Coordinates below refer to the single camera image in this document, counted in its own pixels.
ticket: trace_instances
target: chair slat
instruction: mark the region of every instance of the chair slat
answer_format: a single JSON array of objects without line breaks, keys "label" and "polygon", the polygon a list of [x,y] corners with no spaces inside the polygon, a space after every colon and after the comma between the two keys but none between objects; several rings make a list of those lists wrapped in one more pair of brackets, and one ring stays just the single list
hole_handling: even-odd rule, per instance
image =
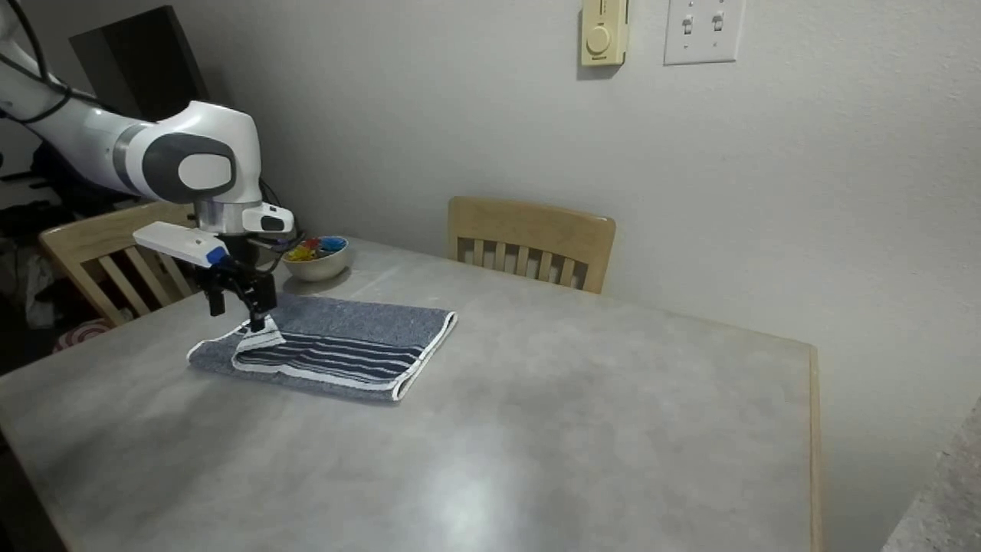
[{"label": "chair slat", "polygon": [[128,263],[142,274],[157,304],[175,304],[175,297],[165,290],[161,280],[150,269],[143,255],[137,248],[125,248]]},{"label": "chair slat", "polygon": [[113,280],[113,285],[121,290],[125,304],[143,316],[150,314],[143,297],[128,285],[128,280],[121,275],[118,263],[113,257],[97,257],[97,268]]},{"label": "chair slat", "polygon": [[473,240],[473,263],[484,268],[484,243]]},{"label": "chair slat", "polygon": [[192,289],[186,285],[179,268],[165,255],[157,255],[157,257],[158,257],[161,269],[171,275],[171,281],[177,285],[179,297],[191,294]]},{"label": "chair slat", "polygon": [[494,268],[495,268],[500,274],[510,269],[510,246],[505,246],[505,243],[495,243],[495,246],[494,246]]},{"label": "chair slat", "polygon": [[549,255],[549,252],[541,252],[538,280],[541,280],[541,281],[555,281],[555,280],[551,280],[551,255]]},{"label": "chair slat", "polygon": [[519,248],[516,274],[526,275],[526,248]]},{"label": "chair slat", "polygon": [[559,275],[562,285],[567,289],[577,289],[577,260],[573,257],[564,257],[562,260],[562,275]]}]

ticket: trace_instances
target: chair backrest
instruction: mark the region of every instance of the chair backrest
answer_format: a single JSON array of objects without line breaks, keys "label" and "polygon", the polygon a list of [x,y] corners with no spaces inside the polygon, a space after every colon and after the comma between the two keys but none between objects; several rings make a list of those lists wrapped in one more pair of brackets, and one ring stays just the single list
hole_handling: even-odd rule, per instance
[{"label": "chair backrest", "polygon": [[604,290],[612,219],[505,199],[451,199],[451,257],[502,274]]},{"label": "chair backrest", "polygon": [[186,205],[148,201],[51,226],[41,243],[93,311],[121,325],[192,290],[171,257],[131,240],[150,220],[186,225],[186,214]]}]

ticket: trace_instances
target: blue striped towel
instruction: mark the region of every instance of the blue striped towel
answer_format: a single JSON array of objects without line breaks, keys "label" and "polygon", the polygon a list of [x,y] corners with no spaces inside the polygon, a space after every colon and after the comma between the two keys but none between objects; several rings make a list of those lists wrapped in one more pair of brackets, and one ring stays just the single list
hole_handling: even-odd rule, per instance
[{"label": "blue striped towel", "polygon": [[451,311],[283,294],[263,332],[242,321],[186,360],[290,391],[399,403],[454,321]]}]

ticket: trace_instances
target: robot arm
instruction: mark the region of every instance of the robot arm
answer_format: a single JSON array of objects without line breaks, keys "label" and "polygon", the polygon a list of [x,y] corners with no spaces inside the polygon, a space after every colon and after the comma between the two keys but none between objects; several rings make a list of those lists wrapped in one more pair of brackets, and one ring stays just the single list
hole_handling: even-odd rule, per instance
[{"label": "robot arm", "polygon": [[247,235],[290,235],[294,214],[259,195],[259,149],[247,114],[191,100],[148,124],[73,99],[15,44],[15,20],[0,6],[0,112],[51,143],[85,181],[118,192],[192,201],[197,231],[153,225],[135,240],[204,268],[210,314],[219,289],[235,290],[250,327],[276,307],[272,280],[255,269]]}]

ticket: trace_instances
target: gray table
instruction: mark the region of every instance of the gray table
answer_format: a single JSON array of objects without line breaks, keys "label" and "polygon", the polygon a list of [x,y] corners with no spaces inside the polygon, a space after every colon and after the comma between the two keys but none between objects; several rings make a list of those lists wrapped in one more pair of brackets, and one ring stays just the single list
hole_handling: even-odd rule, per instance
[{"label": "gray table", "polygon": [[894,526],[886,552],[981,548],[981,403],[958,437],[940,451],[928,486]]},{"label": "gray table", "polygon": [[183,354],[242,320],[202,297],[2,376],[2,434],[65,542],[822,545],[813,347],[370,243],[319,294],[459,325],[396,408],[191,370]]}]

